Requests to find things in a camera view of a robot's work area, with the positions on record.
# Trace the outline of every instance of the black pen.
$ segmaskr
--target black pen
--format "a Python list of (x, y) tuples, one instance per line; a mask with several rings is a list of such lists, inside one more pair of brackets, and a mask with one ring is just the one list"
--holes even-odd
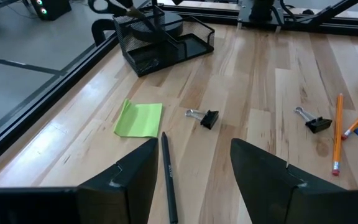
[(165, 169), (165, 183), (167, 184), (169, 220), (171, 224), (177, 224), (178, 212), (177, 203), (175, 200), (175, 189), (173, 188), (173, 171), (171, 166), (171, 159), (169, 156), (168, 138), (165, 132), (162, 133), (161, 144)]

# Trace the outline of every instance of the pink eraser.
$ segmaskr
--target pink eraser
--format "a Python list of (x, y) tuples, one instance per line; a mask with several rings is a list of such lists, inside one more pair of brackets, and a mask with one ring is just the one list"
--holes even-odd
[(339, 176), (339, 170), (333, 170), (333, 175), (336, 177)]

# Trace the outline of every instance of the green sticky note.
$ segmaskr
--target green sticky note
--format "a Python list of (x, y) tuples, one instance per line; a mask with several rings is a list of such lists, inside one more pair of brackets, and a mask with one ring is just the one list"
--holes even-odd
[(162, 103), (133, 104), (125, 99), (114, 133), (121, 137), (157, 137)]

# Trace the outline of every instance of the wooden tabletop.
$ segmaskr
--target wooden tabletop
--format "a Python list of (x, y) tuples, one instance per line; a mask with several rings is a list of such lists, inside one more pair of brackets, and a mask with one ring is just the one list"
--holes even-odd
[[(358, 37), (216, 29), (215, 51), (138, 78), (116, 47), (0, 158), (0, 187), (78, 185), (147, 139), (113, 127), (124, 99), (163, 103), (181, 223), (250, 223), (232, 172), (232, 138), (244, 139), (345, 189), (358, 189), (358, 137), (343, 142), (331, 175), (334, 125), (313, 134), (293, 112), (334, 119), (344, 95), (344, 130), (358, 116)], [(218, 110), (212, 130), (185, 117)], [(160, 153), (149, 223), (168, 223)]]

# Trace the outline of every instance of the gray floor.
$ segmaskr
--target gray floor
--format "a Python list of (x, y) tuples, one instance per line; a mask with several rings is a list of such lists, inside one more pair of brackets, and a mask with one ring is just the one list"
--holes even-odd
[[(286, 4), (308, 9), (324, 9), (327, 6), (334, 5), (338, 2), (340, 2), (340, 0), (285, 0)], [(358, 3), (349, 10), (358, 11)]]
[(92, 23), (110, 17), (96, 14), (80, 3), (71, 7), (71, 12), (55, 21), (27, 18), (34, 15), (20, 2), (1, 8), (0, 59), (63, 69), (93, 44)]
[[(134, 1), (139, 6), (144, 0)], [(96, 8), (102, 8), (98, 1)], [(94, 44), (92, 23), (110, 15), (96, 14), (86, 1), (55, 21), (41, 21), (21, 2), (0, 8), (0, 59), (62, 70)], [(0, 64), (0, 131), (30, 108), (62, 76)]]
[(52, 77), (46, 73), (0, 65), (0, 119)]

